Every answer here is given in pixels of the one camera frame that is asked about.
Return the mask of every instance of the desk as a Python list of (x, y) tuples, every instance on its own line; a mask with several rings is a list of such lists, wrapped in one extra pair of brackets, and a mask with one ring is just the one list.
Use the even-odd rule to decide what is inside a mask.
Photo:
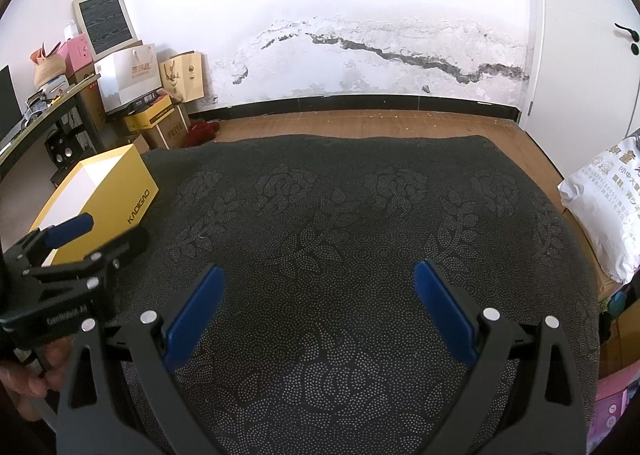
[(58, 99), (58, 101), (54, 102), (47, 110), (42, 112), (42, 115), (34, 120), (14, 139), (11, 145), (0, 155), (0, 182), (4, 180), (9, 170), (15, 166), (18, 159), (20, 159), (44, 133), (49, 131), (57, 120), (62, 118), (63, 115), (68, 114), (73, 107), (78, 109), (78, 114), (80, 115), (82, 124), (84, 124), (84, 130), (89, 135), (95, 151), (98, 153), (106, 151), (100, 134), (95, 128), (94, 120), (87, 111), (81, 96), (78, 96), (82, 90), (95, 83), (99, 77), (100, 74), (94, 74), (82, 80), (78, 85), (73, 85), (63, 98)]

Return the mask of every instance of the cracked wall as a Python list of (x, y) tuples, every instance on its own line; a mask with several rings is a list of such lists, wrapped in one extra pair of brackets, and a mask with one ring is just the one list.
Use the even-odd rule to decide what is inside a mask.
[(355, 93), (522, 108), (528, 85), (530, 0), (125, 2), (160, 59), (204, 54), (206, 97), (190, 110)]

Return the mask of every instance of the door handle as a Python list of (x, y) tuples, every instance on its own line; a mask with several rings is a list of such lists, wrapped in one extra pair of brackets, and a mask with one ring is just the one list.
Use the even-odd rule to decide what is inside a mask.
[(614, 25), (619, 29), (628, 31), (629, 34), (631, 34), (631, 37), (634, 39), (634, 41), (636, 43), (638, 43), (640, 41), (640, 35), (638, 35), (638, 33), (636, 31), (634, 31), (633, 29), (629, 29), (627, 27), (622, 27), (622, 25), (618, 25), (617, 23), (615, 23)]

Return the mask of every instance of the damaged plaster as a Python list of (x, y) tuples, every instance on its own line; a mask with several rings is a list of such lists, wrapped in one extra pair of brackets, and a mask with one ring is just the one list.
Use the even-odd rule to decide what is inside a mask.
[(467, 19), (275, 22), (211, 63), (197, 110), (347, 93), (412, 94), (522, 107), (526, 36)]

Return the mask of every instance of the human hand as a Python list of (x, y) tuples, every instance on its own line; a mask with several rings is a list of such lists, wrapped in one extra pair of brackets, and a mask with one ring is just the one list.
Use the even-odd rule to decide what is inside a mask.
[(66, 360), (71, 353), (71, 341), (62, 338), (45, 347), (45, 356), (52, 370), (43, 378), (38, 377), (27, 367), (12, 361), (0, 361), (0, 381), (13, 393), (12, 398), (20, 415), (27, 421), (39, 421), (40, 416), (33, 408), (29, 397), (44, 397), (49, 388), (60, 390), (65, 378)]

